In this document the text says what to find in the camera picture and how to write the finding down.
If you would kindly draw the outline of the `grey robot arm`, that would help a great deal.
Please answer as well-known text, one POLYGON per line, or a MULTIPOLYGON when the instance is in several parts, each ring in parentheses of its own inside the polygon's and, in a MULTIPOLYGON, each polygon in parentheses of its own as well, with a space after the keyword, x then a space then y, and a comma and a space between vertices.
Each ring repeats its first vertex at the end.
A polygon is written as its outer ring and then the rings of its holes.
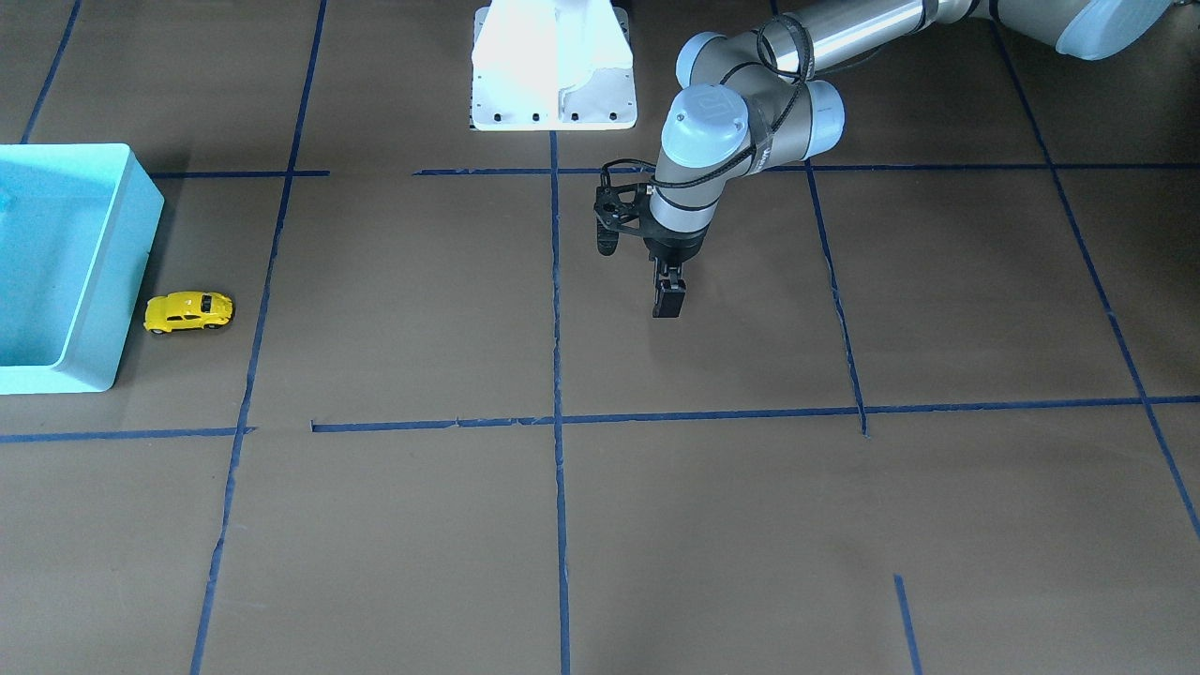
POLYGON ((683 268, 698 255, 728 181, 812 159, 840 141, 845 106, 836 88, 818 79, 822 71, 967 18, 1094 61, 1126 50, 1165 11, 1165 1, 814 1, 736 36, 694 35, 677 56, 680 89, 659 159, 635 189, 654 263, 652 315, 679 315, 683 268))

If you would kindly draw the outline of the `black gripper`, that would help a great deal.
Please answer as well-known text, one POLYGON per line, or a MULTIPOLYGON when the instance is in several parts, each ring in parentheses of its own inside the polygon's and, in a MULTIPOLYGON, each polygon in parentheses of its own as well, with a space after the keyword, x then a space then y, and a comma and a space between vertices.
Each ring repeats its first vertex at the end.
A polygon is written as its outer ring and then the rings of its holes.
POLYGON ((652 316, 655 319, 678 319, 686 295, 683 265, 698 255, 703 241, 703 228, 690 233, 662 229, 644 239, 654 262, 655 298, 652 316))

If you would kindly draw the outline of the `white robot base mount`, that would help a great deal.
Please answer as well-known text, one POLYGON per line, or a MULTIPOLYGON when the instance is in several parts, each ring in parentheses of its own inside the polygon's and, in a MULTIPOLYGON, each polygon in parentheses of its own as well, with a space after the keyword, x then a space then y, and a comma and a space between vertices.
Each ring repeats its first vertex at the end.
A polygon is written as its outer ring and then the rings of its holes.
POLYGON ((472 129, 608 131, 638 120, 630 17, 612 1, 492 1, 474 14, 472 129))

